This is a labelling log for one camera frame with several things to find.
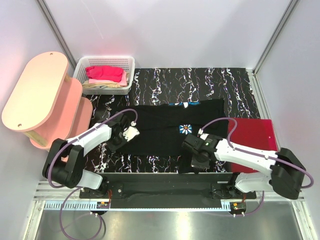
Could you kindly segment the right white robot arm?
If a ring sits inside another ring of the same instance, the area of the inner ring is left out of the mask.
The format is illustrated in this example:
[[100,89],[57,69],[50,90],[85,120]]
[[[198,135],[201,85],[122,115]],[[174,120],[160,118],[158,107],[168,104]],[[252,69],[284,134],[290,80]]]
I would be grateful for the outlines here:
[[228,195],[235,199],[248,192],[274,191],[284,198],[296,200],[307,174],[305,167],[287,148],[261,150],[206,133],[189,134],[182,148],[192,154],[193,168],[207,169],[210,162],[220,161],[253,169],[254,173],[236,173],[227,185]]

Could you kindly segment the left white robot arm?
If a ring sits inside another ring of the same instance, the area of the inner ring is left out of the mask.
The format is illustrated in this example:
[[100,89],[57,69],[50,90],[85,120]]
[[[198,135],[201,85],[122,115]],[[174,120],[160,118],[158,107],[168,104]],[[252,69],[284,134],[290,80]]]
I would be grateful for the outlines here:
[[130,119],[123,113],[118,113],[110,121],[98,122],[73,138],[57,138],[49,149],[42,176],[59,184],[52,184],[54,188],[90,188],[95,197],[103,198],[108,193],[108,186],[102,182],[101,176],[85,170],[85,157],[104,142],[112,152],[123,147],[128,142],[124,133],[130,126]]

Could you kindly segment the black t-shirt with daisy print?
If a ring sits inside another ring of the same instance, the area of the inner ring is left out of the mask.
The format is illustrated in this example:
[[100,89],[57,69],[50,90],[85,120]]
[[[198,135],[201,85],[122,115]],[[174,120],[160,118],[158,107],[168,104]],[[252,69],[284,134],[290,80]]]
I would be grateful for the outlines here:
[[139,135],[119,152],[136,156],[140,173],[192,173],[192,154],[182,148],[183,141],[189,135],[196,136],[200,128],[215,119],[218,121],[206,126],[205,131],[226,138],[229,122],[224,119],[224,106],[222,98],[189,102],[187,106],[133,106],[138,113]]

